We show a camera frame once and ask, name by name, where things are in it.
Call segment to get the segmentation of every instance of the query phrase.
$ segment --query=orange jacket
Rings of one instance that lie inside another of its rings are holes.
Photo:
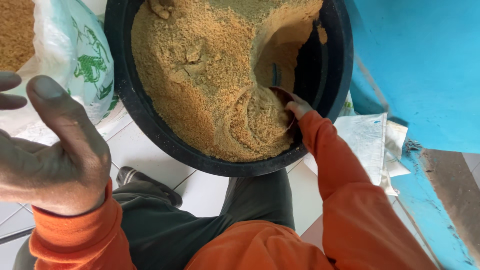
[[[325,254],[290,228],[243,221],[202,247],[185,269],[436,269],[330,120],[310,111],[299,126],[318,164]],[[136,269],[110,190],[111,181],[105,203],[83,216],[55,217],[34,208],[30,251],[38,257],[37,270]]]

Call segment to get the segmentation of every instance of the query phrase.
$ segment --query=right hand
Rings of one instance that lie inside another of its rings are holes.
[[[15,73],[0,73],[0,91],[18,86]],[[30,203],[62,216],[92,211],[105,200],[110,150],[85,109],[47,76],[32,78],[26,92],[42,121],[60,141],[51,147],[0,130],[0,201]],[[0,94],[0,110],[26,99]]]
[[[313,108],[308,104],[308,102],[301,99],[299,96],[292,94],[293,99],[295,101],[290,101],[287,103],[285,109],[291,110],[295,114],[295,118],[298,121],[309,111],[313,110]]]

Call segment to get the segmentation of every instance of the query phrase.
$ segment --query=black shoe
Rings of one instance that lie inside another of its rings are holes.
[[[117,183],[119,187],[126,185],[133,181],[147,181],[154,185],[156,185],[160,190],[167,195],[167,198],[170,200],[170,203],[173,207],[180,208],[182,205],[181,196],[170,189],[168,186],[160,183],[159,181],[155,181],[152,178],[146,176],[144,173],[137,171],[132,167],[121,167],[120,171],[117,175]]]

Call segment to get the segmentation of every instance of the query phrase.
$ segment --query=small scoop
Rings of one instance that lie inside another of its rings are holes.
[[[295,100],[291,93],[285,91],[284,89],[282,89],[280,87],[272,86],[272,87],[270,87],[270,90],[272,90],[272,92],[282,102],[283,106],[286,106],[287,103]],[[293,126],[293,124],[295,123],[295,121],[297,120],[292,111],[290,111],[290,110],[287,111],[287,114],[288,114],[288,122],[290,124],[288,125],[288,128],[285,131],[290,129]]]

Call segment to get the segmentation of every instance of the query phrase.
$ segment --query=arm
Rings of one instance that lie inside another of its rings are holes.
[[[80,216],[59,217],[33,208],[36,228],[30,237],[30,252],[37,257],[36,270],[136,269],[128,240],[120,228],[122,209],[112,198],[112,181],[105,202]]]
[[[20,83],[17,74],[0,72],[0,92]],[[0,200],[33,205],[36,269],[135,269],[111,194],[107,143],[83,106],[51,78],[32,78],[26,92],[60,142],[48,147],[0,130]],[[0,110],[25,104],[0,93]]]
[[[330,120],[298,97],[287,108],[299,118],[303,142],[318,165],[323,246],[333,264],[338,269],[436,269]]]

